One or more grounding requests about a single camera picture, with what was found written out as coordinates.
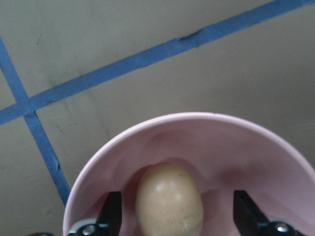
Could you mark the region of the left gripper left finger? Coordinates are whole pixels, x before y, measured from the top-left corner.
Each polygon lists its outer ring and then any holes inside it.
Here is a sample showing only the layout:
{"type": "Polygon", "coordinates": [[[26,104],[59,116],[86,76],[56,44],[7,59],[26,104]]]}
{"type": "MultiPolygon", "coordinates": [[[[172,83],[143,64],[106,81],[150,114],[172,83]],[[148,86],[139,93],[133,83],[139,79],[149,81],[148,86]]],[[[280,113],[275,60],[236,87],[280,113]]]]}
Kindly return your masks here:
{"type": "Polygon", "coordinates": [[[122,225],[122,194],[110,192],[96,219],[76,222],[69,236],[118,236],[122,225]]]}

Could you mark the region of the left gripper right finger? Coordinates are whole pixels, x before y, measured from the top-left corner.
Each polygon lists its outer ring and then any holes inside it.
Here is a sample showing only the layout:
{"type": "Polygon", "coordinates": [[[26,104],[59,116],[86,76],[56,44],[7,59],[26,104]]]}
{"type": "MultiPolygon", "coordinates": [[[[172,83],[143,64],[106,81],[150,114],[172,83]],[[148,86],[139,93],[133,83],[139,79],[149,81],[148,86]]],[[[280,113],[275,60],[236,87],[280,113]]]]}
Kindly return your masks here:
{"type": "Polygon", "coordinates": [[[233,192],[233,222],[242,236],[301,236],[290,224],[270,220],[244,190],[233,192]]]}

